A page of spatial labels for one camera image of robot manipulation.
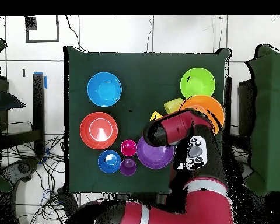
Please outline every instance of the desk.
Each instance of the desk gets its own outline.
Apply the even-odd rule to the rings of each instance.
[[[209,70],[216,81],[213,97],[223,103],[225,61],[229,49],[217,54],[154,54],[117,52],[80,52],[72,47],[65,49],[69,62],[69,192],[94,193],[168,193],[170,166],[152,170],[140,163],[131,177],[119,171],[103,173],[97,158],[102,150],[86,146],[79,134],[82,120],[95,111],[111,115],[118,125],[116,141],[108,148],[120,154],[120,144],[125,139],[138,142],[143,127],[154,111],[165,115],[163,104],[182,97],[180,79],[190,68]],[[89,79],[98,72],[116,75],[122,84],[120,100],[111,107],[98,107],[87,95]]]
[[[251,135],[251,166],[257,173],[245,183],[253,193],[265,195],[280,192],[280,52],[260,45],[256,54],[246,64],[257,88]]]

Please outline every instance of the blue bowl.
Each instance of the blue bowl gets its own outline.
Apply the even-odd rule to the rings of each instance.
[[[104,173],[115,173],[119,169],[120,163],[119,154],[113,150],[104,151],[98,159],[99,168]]]
[[[87,85],[89,99],[100,107],[114,105],[118,102],[122,91],[119,79],[109,72],[95,74]]]

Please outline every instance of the green bowl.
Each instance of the green bowl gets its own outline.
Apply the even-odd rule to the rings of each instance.
[[[215,78],[207,69],[193,68],[181,78],[180,90],[185,98],[193,95],[212,96],[215,85]]]

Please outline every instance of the small blue bowl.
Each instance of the small blue bowl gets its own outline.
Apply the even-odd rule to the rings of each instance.
[[[113,150],[106,150],[100,154],[98,159],[99,168],[104,173],[115,173],[120,167],[121,159]]]

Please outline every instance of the red bowl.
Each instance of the red bowl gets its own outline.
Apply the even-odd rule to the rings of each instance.
[[[92,149],[108,148],[115,142],[117,134],[117,124],[107,113],[90,113],[80,125],[82,141]]]

